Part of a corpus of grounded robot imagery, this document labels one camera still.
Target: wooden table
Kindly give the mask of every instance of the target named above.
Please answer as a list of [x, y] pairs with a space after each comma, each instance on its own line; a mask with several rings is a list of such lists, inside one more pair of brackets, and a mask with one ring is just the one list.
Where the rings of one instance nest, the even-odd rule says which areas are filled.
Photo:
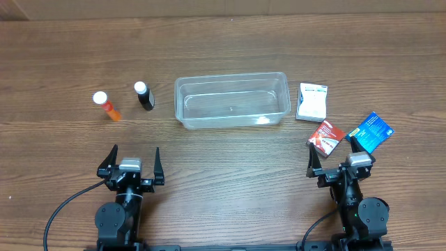
[[[328, 119], [346, 132], [372, 111], [394, 129], [374, 155], [365, 197], [390, 205], [395, 250], [446, 244], [446, 14], [299, 15], [0, 22], [0, 250], [42, 250], [53, 210], [100, 179], [114, 144], [152, 176], [160, 147], [166, 185], [144, 199], [151, 245], [295, 243], [334, 205], [305, 177], [308, 136], [296, 121], [301, 82], [329, 86]], [[174, 116], [178, 77], [282, 71], [291, 113], [262, 128], [186, 130]], [[132, 85], [153, 90], [152, 112]], [[114, 123], [91, 96], [106, 91]], [[336, 167], [344, 140], [323, 162]], [[114, 201], [97, 188], [69, 203], [50, 250], [95, 245], [94, 215]], [[341, 231], [339, 217], [309, 239]]]

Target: black bottle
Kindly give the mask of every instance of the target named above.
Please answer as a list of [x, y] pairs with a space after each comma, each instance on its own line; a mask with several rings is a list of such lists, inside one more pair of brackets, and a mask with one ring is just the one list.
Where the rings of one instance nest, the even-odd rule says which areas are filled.
[[146, 86], [144, 82], [136, 82], [134, 84], [134, 90], [138, 93], [138, 99], [144, 107], [144, 109], [151, 111], [155, 106], [155, 99], [151, 90]]

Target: black wire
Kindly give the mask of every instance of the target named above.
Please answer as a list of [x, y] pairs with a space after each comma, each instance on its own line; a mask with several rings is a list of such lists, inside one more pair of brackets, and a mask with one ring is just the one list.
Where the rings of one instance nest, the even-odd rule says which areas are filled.
[[344, 193], [342, 195], [341, 201], [339, 202], [339, 204], [337, 205], [336, 209], [327, 213], [326, 215], [322, 216], [321, 219], [317, 220], [310, 228], [308, 228], [307, 232], [304, 235], [304, 238], [302, 239], [302, 245], [300, 247], [300, 249], [302, 251], [305, 251], [305, 242], [307, 241], [307, 237], [309, 235], [309, 233], [317, 226], [319, 225], [319, 223], [321, 223], [322, 221], [324, 221], [326, 218], [330, 217], [331, 215], [334, 215], [339, 209], [341, 209], [342, 204], [344, 204], [345, 200], [346, 200], [346, 193], [347, 193], [347, 174], [345, 171], [343, 171], [344, 173]]
[[80, 192], [78, 192], [77, 194], [71, 196], [70, 198], [68, 198], [67, 200], [65, 200], [56, 210], [55, 212], [51, 215], [51, 217], [48, 220], [47, 226], [45, 227], [45, 233], [43, 234], [43, 250], [44, 251], [48, 251], [48, 245], [47, 245], [47, 239], [48, 239], [48, 232], [49, 232], [49, 226], [51, 225], [51, 222], [54, 220], [54, 217], [56, 217], [57, 213], [66, 205], [68, 204], [68, 202], [72, 201], [75, 197], [78, 197], [81, 194], [84, 194], [85, 192], [88, 192], [89, 190], [92, 190], [94, 188], [97, 188], [98, 186], [102, 185], [103, 183], [105, 183], [107, 181], [107, 179], [104, 179], [103, 181], [92, 185], [91, 187], [84, 189]]

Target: orange bottle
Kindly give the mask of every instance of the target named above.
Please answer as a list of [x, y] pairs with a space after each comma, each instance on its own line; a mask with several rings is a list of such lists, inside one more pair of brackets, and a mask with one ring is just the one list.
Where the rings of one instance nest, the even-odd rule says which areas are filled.
[[121, 120], [121, 114], [113, 108], [112, 103], [107, 99], [107, 94], [103, 91], [98, 91], [93, 95], [93, 101], [100, 105], [105, 112], [110, 116], [114, 121]]

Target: bottle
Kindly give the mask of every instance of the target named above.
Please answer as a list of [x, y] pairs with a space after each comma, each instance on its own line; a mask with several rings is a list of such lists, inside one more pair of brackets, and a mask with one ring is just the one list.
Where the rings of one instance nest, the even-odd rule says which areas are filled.
[[113, 104], [107, 99], [107, 94], [105, 92], [98, 91], [95, 93], [93, 95], [93, 101], [100, 105], [113, 121], [121, 120], [121, 114], [114, 109]]
[[155, 106], [155, 99], [151, 90], [146, 86], [144, 82], [136, 82], [134, 84], [134, 90], [138, 93], [138, 99], [144, 107], [144, 109], [151, 111]]

